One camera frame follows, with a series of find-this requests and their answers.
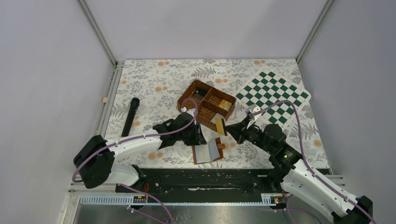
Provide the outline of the green white chessboard mat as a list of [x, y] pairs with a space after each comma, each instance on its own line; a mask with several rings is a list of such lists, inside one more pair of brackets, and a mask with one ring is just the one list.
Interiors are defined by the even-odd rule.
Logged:
[[[290, 79], [265, 69], [241, 85], [236, 91], [236, 100], [244, 107], [255, 105], [262, 109], [275, 102], [288, 100], [300, 111], [311, 99], [311, 94]], [[265, 122], [286, 128], [296, 117], [289, 104], [281, 104], [267, 110], [261, 118]]]

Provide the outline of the brown woven divided basket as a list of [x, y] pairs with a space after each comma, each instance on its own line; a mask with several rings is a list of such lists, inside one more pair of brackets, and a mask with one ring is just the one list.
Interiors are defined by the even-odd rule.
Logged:
[[[203, 88], [208, 90], [208, 93], [204, 97], [204, 99], [200, 100], [193, 97], [193, 93], [195, 89]], [[180, 110], [181, 107], [186, 107], [187, 109], [194, 109], [195, 105], [191, 101], [186, 101], [187, 98], [193, 99], [198, 106], [198, 117], [197, 120], [204, 126], [208, 127], [213, 131], [217, 131], [215, 123], [212, 123], [211, 120], [216, 113], [223, 115], [224, 120], [227, 121], [232, 115], [235, 104], [236, 97], [229, 95], [221, 90], [216, 89], [215, 87], [206, 84], [198, 79], [193, 80], [181, 97], [177, 100], [177, 108]], [[232, 103], [232, 107], [226, 111], [219, 107], [219, 104], [222, 100], [226, 100]]]

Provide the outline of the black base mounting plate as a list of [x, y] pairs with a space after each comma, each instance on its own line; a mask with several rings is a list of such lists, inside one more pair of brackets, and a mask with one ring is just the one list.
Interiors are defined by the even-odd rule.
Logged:
[[287, 193], [271, 183], [270, 169], [143, 168], [145, 177], [132, 188], [163, 203], [283, 203]]

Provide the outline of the yellow block in basket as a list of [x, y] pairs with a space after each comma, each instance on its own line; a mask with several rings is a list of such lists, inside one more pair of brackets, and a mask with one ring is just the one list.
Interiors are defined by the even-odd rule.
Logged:
[[232, 103], [223, 99], [220, 102], [219, 107], [228, 111], [232, 107]]

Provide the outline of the black item in basket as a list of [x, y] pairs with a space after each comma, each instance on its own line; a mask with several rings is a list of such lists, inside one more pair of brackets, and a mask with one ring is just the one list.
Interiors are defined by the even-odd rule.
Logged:
[[202, 99], [204, 99], [204, 97], [206, 96], [207, 93], [208, 93], [208, 90], [197, 87], [192, 96], [197, 99], [202, 100]]

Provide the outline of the black microphone orange end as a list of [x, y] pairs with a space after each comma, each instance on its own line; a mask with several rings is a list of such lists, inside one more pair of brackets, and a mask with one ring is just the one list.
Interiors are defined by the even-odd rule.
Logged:
[[139, 105], [140, 105], [140, 100], [138, 98], [132, 98], [132, 100], [130, 101], [127, 118], [121, 133], [122, 138], [129, 135]]

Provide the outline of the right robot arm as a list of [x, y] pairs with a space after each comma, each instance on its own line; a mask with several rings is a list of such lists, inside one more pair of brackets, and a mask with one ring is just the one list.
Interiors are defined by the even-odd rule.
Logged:
[[273, 190], [281, 189], [303, 200], [334, 224], [369, 224], [373, 202], [366, 196], [357, 197], [306, 164], [302, 154], [286, 143], [286, 135], [277, 124], [261, 130], [249, 125], [249, 118], [225, 126], [239, 144], [248, 141], [269, 153], [274, 167], [268, 174]]

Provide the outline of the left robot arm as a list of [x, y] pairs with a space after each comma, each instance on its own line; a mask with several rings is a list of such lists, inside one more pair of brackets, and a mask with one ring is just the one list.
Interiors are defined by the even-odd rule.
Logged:
[[82, 182], [87, 189], [104, 183], [132, 186], [143, 178], [143, 173], [137, 166], [120, 165], [119, 161], [142, 152], [173, 146], [178, 141], [187, 146], [206, 144], [200, 123], [186, 112], [142, 134], [115, 140], [105, 140], [101, 135], [95, 135], [74, 157], [77, 170], [72, 181]]

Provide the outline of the grey card in basket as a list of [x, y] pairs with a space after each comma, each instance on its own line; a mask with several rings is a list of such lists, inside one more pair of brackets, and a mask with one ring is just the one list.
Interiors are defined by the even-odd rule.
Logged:
[[216, 113], [216, 114], [214, 115], [214, 117], [212, 118], [211, 122], [212, 122], [212, 123], [215, 123], [215, 119], [216, 119], [216, 118], [224, 119], [225, 117], [224, 117], [223, 115], [219, 114], [219, 113]]

